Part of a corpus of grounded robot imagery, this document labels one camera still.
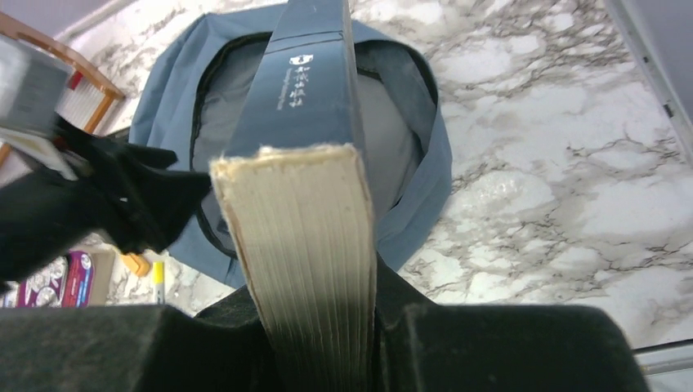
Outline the dark blue book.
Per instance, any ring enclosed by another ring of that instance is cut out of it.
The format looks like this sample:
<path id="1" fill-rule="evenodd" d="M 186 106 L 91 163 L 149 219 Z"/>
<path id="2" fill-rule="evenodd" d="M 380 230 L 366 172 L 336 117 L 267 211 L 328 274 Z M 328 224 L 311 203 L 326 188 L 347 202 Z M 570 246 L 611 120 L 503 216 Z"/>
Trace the dark blue book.
<path id="1" fill-rule="evenodd" d="M 364 147 L 348 2 L 288 2 L 209 173 L 289 390 L 371 388 Z"/>

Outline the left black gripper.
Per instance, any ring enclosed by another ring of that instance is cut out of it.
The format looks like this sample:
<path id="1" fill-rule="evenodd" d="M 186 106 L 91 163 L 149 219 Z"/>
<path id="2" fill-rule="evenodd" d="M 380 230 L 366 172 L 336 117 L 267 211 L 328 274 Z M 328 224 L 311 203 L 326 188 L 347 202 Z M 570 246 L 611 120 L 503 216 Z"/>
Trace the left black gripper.
<path id="1" fill-rule="evenodd" d="M 171 170 L 171 150 L 94 136 L 62 117 L 55 131 L 83 178 L 32 172 L 1 188 L 2 287 L 94 235 L 124 252 L 161 252 L 211 191 L 209 175 Z"/>

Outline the blue backpack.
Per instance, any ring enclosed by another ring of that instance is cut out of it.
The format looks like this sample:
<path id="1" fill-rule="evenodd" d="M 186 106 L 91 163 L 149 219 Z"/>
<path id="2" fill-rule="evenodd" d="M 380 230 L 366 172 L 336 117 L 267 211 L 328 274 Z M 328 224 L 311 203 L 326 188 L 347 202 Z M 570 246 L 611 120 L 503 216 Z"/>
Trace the blue backpack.
<path id="1" fill-rule="evenodd" d="M 206 172 L 229 143 L 283 11 L 277 4 L 197 18 L 156 60 L 129 140 L 173 151 L 178 170 Z M 446 203 L 451 148 L 423 56 L 359 21 L 352 33 L 377 249 L 397 270 L 423 245 Z"/>

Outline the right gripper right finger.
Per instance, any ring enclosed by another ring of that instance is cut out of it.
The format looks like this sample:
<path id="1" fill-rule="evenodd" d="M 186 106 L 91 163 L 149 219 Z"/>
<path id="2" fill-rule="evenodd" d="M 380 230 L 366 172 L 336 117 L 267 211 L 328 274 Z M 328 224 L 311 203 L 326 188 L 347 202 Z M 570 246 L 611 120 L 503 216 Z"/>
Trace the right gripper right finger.
<path id="1" fill-rule="evenodd" d="M 624 334 L 584 305 L 440 305 L 378 262 L 376 391 L 645 391 Z"/>

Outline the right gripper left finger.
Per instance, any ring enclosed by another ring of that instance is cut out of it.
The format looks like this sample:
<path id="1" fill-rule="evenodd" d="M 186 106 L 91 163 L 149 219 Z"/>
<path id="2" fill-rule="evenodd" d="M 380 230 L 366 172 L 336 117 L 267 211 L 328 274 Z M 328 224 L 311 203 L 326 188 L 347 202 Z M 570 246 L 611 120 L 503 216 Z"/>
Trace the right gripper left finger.
<path id="1" fill-rule="evenodd" d="M 279 391 L 247 290 L 195 316 L 170 305 L 1 312 L 4 391 Z"/>

